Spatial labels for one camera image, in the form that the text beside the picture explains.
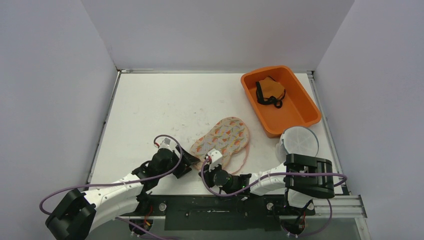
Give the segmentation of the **pink carrot-print laundry bag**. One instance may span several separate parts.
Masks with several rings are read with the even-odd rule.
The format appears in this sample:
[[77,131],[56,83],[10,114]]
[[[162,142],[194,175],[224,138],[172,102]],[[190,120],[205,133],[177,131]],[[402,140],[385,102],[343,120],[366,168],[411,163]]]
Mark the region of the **pink carrot-print laundry bag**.
[[222,154],[222,166],[226,169],[233,155],[244,152],[240,166],[232,172],[235,175],[241,172],[247,162],[250,139],[246,123],[238,117],[230,116],[218,121],[204,136],[197,139],[189,153],[203,161],[209,151],[216,149]]

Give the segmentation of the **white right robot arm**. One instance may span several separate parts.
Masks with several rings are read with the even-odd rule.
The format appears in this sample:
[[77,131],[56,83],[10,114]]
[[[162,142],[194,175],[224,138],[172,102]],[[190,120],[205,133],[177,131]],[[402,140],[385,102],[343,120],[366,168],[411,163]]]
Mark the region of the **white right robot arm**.
[[223,169],[216,154],[208,154],[199,176],[205,188],[217,197],[260,197],[284,190],[282,207],[296,214],[313,198],[331,199],[335,196],[335,173],[330,160],[290,153],[279,166],[248,174],[230,174]]

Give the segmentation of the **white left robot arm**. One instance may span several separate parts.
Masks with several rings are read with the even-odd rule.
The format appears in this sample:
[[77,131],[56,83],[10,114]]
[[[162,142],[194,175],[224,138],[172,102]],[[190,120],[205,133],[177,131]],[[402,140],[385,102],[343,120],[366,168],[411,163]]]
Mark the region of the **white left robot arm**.
[[169,174],[181,178],[199,162],[184,149],[160,148],[151,160],[113,183],[67,192],[45,225],[57,240],[84,240],[92,230],[116,217],[132,212],[144,215],[149,210],[149,201],[144,198],[147,191]]

